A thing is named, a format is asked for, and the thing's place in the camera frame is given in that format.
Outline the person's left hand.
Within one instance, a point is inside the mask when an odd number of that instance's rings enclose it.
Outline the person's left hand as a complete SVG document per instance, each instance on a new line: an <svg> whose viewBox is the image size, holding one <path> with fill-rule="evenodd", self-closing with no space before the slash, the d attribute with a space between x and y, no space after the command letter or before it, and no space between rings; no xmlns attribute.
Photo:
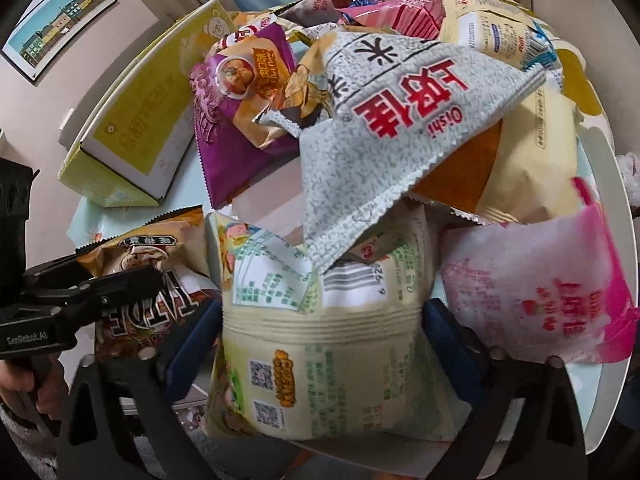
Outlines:
<svg viewBox="0 0 640 480"><path fill-rule="evenodd" d="M41 415L46 415L52 420L62 418L66 408L68 385L59 356L58 353L47 356L51 367L43 379L36 379L30 370L23 370L12 362L1 361L1 400L15 415L27 418L28 413L20 394L34 392L34 405Z"/></svg>

